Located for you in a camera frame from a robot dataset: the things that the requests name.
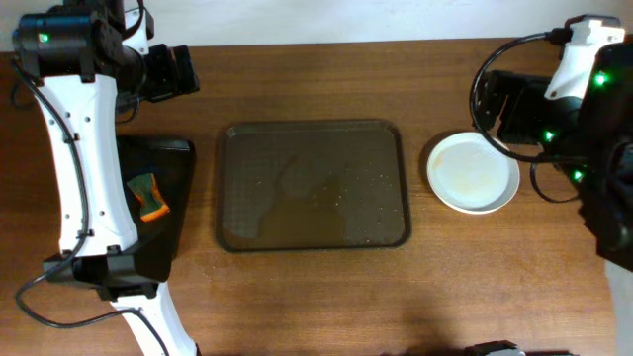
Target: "sponge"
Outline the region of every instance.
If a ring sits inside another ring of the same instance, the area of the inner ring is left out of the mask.
[[[145,223],[155,221],[169,213],[169,206],[158,191],[153,173],[137,175],[126,184],[140,201],[140,219]]]

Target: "white plate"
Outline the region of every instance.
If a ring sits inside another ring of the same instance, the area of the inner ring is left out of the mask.
[[[516,160],[494,149],[480,133],[453,134],[437,144],[426,163],[431,189],[447,206],[486,214],[506,205],[518,190]]]

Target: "black cable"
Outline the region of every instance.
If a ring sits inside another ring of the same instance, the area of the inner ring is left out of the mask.
[[[130,115],[129,118],[125,119],[125,120],[121,120],[119,122],[115,122],[115,124],[120,125],[120,124],[127,124],[131,121],[133,121],[134,119],[136,119],[136,116],[138,115],[138,108],[140,107],[140,99],[138,97],[136,97],[136,105],[133,108],[132,114]]]
[[[123,40],[129,39],[136,33],[136,31],[138,31],[138,29],[140,29],[140,24],[142,23],[142,17],[144,16],[144,13],[145,13],[145,4],[143,3],[143,0],[137,0],[137,3],[138,3],[138,10],[140,11],[140,16],[138,16],[138,20],[136,20],[136,22],[129,29],[126,29],[125,31],[123,31],[122,33]]]
[[[33,309],[31,309],[22,299],[22,295],[28,290],[30,290],[30,288],[41,283],[43,280],[52,277],[53,275],[55,275],[62,269],[65,269],[72,263],[72,260],[77,256],[77,253],[79,253],[79,251],[85,244],[86,238],[88,237],[90,233],[89,231],[90,214],[89,214],[89,205],[88,205],[88,194],[86,193],[86,182],[85,182],[83,170],[81,168],[81,161],[79,159],[77,145],[75,144],[72,134],[70,134],[70,130],[68,129],[68,126],[59,115],[59,112],[46,98],[46,96],[42,94],[40,89],[38,89],[38,87],[33,83],[33,81],[30,78],[28,78],[27,75],[22,71],[18,63],[15,61],[15,59],[11,61],[11,64],[13,65],[14,69],[16,70],[16,72],[18,73],[22,81],[27,85],[27,87],[33,92],[36,98],[38,98],[40,102],[42,102],[42,104],[53,116],[54,123],[59,125],[59,127],[61,128],[61,132],[63,133],[63,140],[65,143],[68,144],[68,147],[70,149],[70,155],[72,156],[72,161],[73,161],[73,165],[75,169],[75,175],[77,177],[77,184],[79,186],[79,197],[81,200],[81,210],[82,210],[81,230],[79,231],[79,234],[77,236],[78,241],[75,247],[72,249],[70,253],[65,255],[64,258],[59,263],[57,263],[56,265],[48,269],[39,277],[34,278],[33,280],[27,282],[24,286],[22,286],[18,290],[18,292],[16,292],[16,295],[15,295],[16,304],[24,313],[26,313],[35,321],[46,326],[60,328],[60,329],[87,326],[87,325],[91,325],[93,323],[103,321],[113,316],[121,315],[124,313],[134,314],[145,324],[145,326],[147,326],[147,329],[149,330],[149,332],[151,332],[151,334],[156,338],[156,341],[158,341],[158,344],[160,344],[160,347],[162,348],[163,353],[166,356],[169,356],[169,352],[167,351],[167,347],[165,346],[165,343],[162,341],[162,338],[160,337],[158,332],[154,329],[154,327],[149,323],[147,318],[138,309],[125,309],[121,311],[111,311],[111,312],[108,312],[99,316],[95,316],[86,320],[82,320],[82,321],[62,323],[62,322],[56,322],[56,321],[50,320],[38,314]]]
[[[492,147],[494,147],[497,151],[501,152],[507,157],[516,159],[517,161],[528,162],[528,163],[580,163],[580,162],[585,161],[581,157],[552,157],[552,156],[548,156],[544,154],[539,154],[533,157],[533,156],[526,156],[523,154],[512,152],[509,149],[503,147],[500,143],[498,143],[494,138],[491,137],[491,135],[486,130],[484,130],[481,127],[481,125],[479,124],[479,120],[477,118],[477,114],[476,114],[477,107],[478,107],[477,91],[479,89],[480,81],[482,80],[482,77],[484,76],[484,73],[486,72],[488,67],[497,58],[499,58],[504,52],[508,51],[509,49],[516,47],[518,45],[523,45],[530,42],[547,40],[551,34],[552,33],[550,32],[545,32],[545,33],[534,34],[534,35],[530,35],[530,36],[526,36],[526,37],[522,37],[522,38],[510,41],[509,43],[504,44],[501,47],[499,47],[495,52],[493,52],[493,54],[491,54],[488,57],[488,59],[486,59],[486,61],[484,61],[484,64],[482,64],[479,71],[475,75],[475,79],[473,80],[473,86],[471,87],[471,94],[470,94],[471,117],[473,119],[473,125],[475,126],[475,129],[477,129],[477,131],[480,134],[482,134],[482,136],[486,139],[486,141]]]
[[[532,187],[536,191],[536,194],[539,195],[539,197],[543,198],[543,200],[545,200],[546,202],[554,203],[554,204],[570,203],[570,202],[576,201],[576,200],[578,200],[580,198],[580,196],[576,196],[576,197],[570,198],[570,199],[557,200],[557,199],[554,199],[554,198],[550,198],[548,195],[543,193],[541,188],[538,186],[538,182],[537,182],[537,179],[536,179],[536,167],[538,165],[539,165],[539,163],[536,163],[536,162],[530,164],[530,183],[532,183]]]
[[[18,110],[29,110],[35,106],[36,102],[32,101],[26,104],[18,103],[18,90],[20,90],[20,83],[20,81],[16,81],[16,83],[13,85],[13,88],[11,88],[11,93],[9,94],[9,99],[11,100],[11,105],[13,105],[14,108]]]

